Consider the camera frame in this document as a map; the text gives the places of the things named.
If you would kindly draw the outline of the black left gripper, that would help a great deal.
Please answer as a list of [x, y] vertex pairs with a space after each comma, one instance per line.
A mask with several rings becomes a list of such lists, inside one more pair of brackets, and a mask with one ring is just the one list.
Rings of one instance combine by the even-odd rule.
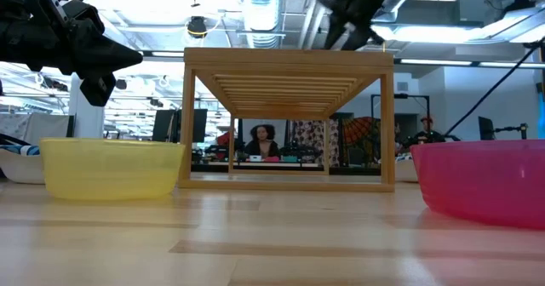
[[112, 73], [140, 64], [143, 55], [103, 35], [98, 11], [80, 0], [0, 0], [0, 61], [45, 66], [85, 78], [80, 90], [105, 106], [116, 86]]

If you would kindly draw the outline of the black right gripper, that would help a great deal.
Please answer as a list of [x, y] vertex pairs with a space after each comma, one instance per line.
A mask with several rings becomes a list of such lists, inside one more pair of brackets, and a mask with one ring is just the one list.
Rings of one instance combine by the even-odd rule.
[[324, 49], [332, 49], [346, 32], [352, 30], [341, 50], [357, 50], [364, 47], [372, 35], [371, 20], [382, 8], [385, 0], [318, 0], [330, 11], [330, 27], [324, 41]]

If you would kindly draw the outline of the yellow translucent plastic bowl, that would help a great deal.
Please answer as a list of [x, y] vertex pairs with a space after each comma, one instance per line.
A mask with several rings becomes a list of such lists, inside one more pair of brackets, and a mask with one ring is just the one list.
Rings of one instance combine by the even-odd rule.
[[171, 193], [185, 147], [156, 141], [44, 138], [39, 150], [51, 196], [109, 201]]

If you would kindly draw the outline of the pink translucent plastic bowl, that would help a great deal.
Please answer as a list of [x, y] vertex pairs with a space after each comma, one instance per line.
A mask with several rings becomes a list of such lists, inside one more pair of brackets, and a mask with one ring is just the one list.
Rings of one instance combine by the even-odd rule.
[[410, 151], [433, 212], [545, 230], [545, 140], [430, 143]]

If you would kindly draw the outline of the black monitor on arm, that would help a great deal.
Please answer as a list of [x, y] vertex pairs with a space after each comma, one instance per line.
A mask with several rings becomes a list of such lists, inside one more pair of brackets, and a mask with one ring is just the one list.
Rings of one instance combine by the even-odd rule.
[[496, 133], [501, 132], [519, 132], [520, 139], [527, 139], [527, 123], [521, 123], [519, 126], [507, 126], [503, 128], [496, 128], [491, 119], [487, 117], [478, 117], [479, 121], [479, 136], [481, 140], [495, 140]]

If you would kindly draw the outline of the slatted wooden shelf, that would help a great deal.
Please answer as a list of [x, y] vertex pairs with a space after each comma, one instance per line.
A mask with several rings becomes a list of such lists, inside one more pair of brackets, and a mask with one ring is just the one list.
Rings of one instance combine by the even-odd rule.
[[[181, 142], [187, 147], [178, 186], [199, 189], [317, 192], [394, 192], [393, 56], [385, 52], [299, 49], [187, 48], [184, 51]], [[330, 116], [374, 82], [381, 84], [381, 179], [342, 179], [320, 171], [247, 170], [191, 173], [195, 85], [201, 82], [230, 119], [318, 120]]]

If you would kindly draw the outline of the white pillar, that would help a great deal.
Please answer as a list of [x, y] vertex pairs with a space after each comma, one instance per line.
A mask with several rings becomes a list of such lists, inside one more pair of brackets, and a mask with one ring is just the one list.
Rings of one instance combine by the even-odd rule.
[[104, 108], [92, 106], [84, 97], [76, 73], [71, 75], [69, 114], [74, 116], [74, 136], [77, 138], [102, 138], [104, 131]]

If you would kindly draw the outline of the black computer monitor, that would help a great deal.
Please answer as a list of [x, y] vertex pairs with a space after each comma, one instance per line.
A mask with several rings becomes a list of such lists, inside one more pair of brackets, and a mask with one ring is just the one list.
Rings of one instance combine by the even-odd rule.
[[174, 115], [175, 110], [156, 111], [152, 131], [152, 141], [169, 141], [169, 128], [171, 127], [171, 122]]
[[[193, 116], [193, 130], [192, 130], [192, 142], [193, 143], [202, 143], [205, 138], [206, 123], [207, 123], [207, 109], [195, 109]], [[176, 141], [181, 140], [181, 119], [182, 111], [178, 111], [175, 114], [175, 124], [174, 127], [176, 131], [173, 133]]]

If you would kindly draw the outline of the white partition board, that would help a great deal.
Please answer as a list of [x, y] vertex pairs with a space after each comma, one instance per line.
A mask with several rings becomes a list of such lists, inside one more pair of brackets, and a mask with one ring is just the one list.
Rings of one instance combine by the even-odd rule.
[[0, 114], [0, 134], [37, 145], [42, 138], [66, 137], [69, 122], [66, 115]]

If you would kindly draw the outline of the orange patterned tapestry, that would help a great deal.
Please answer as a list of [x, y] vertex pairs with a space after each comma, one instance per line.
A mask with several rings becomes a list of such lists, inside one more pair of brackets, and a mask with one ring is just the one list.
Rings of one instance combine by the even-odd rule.
[[380, 144], [381, 120], [373, 117], [353, 117], [340, 121], [344, 146]]

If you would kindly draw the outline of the dotted patterned fabric hanging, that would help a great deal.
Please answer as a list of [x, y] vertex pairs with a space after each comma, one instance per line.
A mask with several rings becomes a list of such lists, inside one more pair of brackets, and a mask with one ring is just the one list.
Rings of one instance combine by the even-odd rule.
[[[313, 163], [323, 164], [325, 122], [314, 120], [297, 120], [292, 123], [292, 132], [298, 145], [310, 146], [318, 152]], [[331, 167], [338, 167], [339, 163], [339, 123], [329, 120], [329, 161]]]

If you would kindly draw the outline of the person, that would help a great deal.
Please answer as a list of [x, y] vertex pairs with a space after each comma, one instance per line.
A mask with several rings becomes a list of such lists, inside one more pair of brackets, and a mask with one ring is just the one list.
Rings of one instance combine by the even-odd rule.
[[278, 143], [274, 140], [276, 130], [271, 124], [256, 125], [251, 131], [251, 141], [244, 148], [249, 156], [261, 156], [262, 159], [277, 157], [280, 158]]
[[423, 117], [421, 123], [422, 131], [411, 137], [409, 142], [410, 146], [421, 143], [445, 142], [445, 137], [440, 132], [433, 129], [434, 121], [431, 117]]

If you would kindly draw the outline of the black metal frame stand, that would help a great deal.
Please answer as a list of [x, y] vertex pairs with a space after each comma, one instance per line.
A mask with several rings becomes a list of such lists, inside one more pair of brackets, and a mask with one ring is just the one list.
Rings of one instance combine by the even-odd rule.
[[[373, 146], [379, 146], [381, 141], [381, 129], [382, 126], [379, 122], [382, 120], [382, 117], [376, 117], [376, 109], [382, 102], [382, 96], [380, 94], [372, 94], [370, 96], [370, 107], [371, 107], [371, 129], [370, 137], [368, 141], [372, 143]], [[417, 103], [421, 109], [424, 111], [426, 117], [430, 117], [430, 97], [428, 95], [418, 95], [418, 94], [406, 94], [398, 93], [394, 94], [393, 98], [395, 100], [413, 100]], [[420, 122], [421, 117], [415, 115], [415, 128], [411, 130], [401, 130], [401, 133], [405, 133], [403, 137], [400, 137], [402, 142], [408, 142], [409, 140], [415, 139], [416, 134], [420, 132], [420, 129], [417, 127]]]

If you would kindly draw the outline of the silver ribbed ventilation duct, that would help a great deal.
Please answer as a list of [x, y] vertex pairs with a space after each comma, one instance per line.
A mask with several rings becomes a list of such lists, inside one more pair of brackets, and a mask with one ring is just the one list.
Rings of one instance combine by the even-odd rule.
[[244, 0], [244, 28], [248, 45], [254, 49], [277, 49], [282, 0]]

